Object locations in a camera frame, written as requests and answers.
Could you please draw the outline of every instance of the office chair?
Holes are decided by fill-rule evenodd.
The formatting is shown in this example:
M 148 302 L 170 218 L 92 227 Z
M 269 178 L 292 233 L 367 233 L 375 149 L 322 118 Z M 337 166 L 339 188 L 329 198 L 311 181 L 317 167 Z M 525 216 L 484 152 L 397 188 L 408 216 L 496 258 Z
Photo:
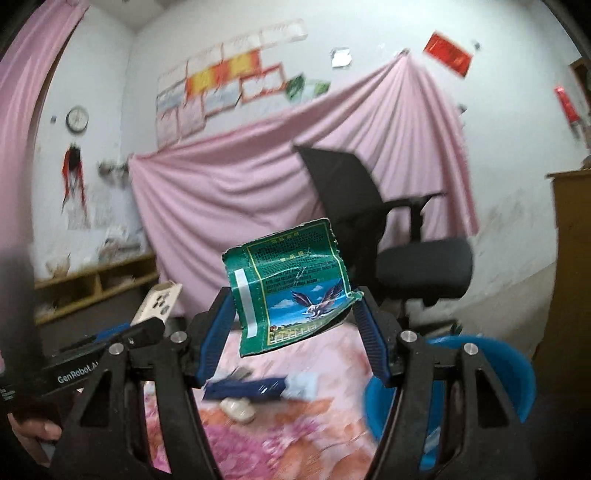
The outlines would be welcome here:
M 379 303 L 399 300 L 398 318 L 408 328 L 407 300 L 418 299 L 430 307 L 440 299 L 459 299 L 472 279 L 472 249 L 465 238 L 423 242 L 423 207 L 430 193 L 384 201 L 371 175 L 352 153 L 295 147 L 308 169 L 324 211 L 330 220 L 339 250 L 353 285 L 367 285 Z M 410 243 L 378 253 L 386 219 L 395 208 L 410 209 Z M 428 335 L 449 329 L 457 334 L 455 320 L 422 325 L 415 330 Z

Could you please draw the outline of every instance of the blue gripper pad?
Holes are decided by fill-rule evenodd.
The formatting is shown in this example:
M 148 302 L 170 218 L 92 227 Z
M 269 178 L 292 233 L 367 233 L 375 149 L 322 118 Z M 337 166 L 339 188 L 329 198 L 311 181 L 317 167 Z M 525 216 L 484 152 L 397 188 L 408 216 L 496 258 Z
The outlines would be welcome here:
M 204 319 L 195 318 L 194 322 L 203 322 L 201 327 L 208 327 L 199 352 L 199 367 L 195 373 L 197 383 L 204 385 L 216 372 L 226 340 L 230 334 L 236 316 L 236 307 L 230 288 L 221 289 Z
M 388 368 L 388 348 L 365 298 L 353 305 L 353 314 L 371 370 L 384 385 L 388 385 L 391 378 Z

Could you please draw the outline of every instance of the cloud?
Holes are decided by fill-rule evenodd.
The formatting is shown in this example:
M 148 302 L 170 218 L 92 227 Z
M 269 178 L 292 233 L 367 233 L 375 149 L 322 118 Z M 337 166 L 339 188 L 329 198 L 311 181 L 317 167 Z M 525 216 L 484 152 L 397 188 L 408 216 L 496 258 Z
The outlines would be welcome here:
M 296 303 L 293 300 L 281 300 L 279 303 L 273 305 L 271 309 L 288 309 L 293 307 Z

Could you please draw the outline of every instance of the eagle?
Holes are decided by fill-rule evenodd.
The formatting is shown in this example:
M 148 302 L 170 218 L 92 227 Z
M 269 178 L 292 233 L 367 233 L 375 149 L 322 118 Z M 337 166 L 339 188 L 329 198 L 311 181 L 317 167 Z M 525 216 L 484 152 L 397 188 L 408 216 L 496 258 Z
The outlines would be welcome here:
M 307 307 L 306 314 L 309 315 L 309 319 L 316 319 L 322 315 L 330 313 L 334 309 L 333 305 L 335 304 L 335 300 L 339 297 L 342 291 L 343 280 L 339 280 L 326 291 L 320 303 L 313 303 L 305 293 L 293 290 L 291 291 L 291 296 L 296 303 L 303 307 Z

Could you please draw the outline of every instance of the clock face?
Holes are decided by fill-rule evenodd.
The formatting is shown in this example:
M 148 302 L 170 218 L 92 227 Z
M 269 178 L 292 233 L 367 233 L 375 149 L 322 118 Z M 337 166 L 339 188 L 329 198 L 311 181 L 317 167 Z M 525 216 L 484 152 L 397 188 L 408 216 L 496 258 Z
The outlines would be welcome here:
M 79 134 L 86 130 L 88 126 L 88 112 L 81 106 L 75 106 L 66 116 L 66 126 L 68 129 Z

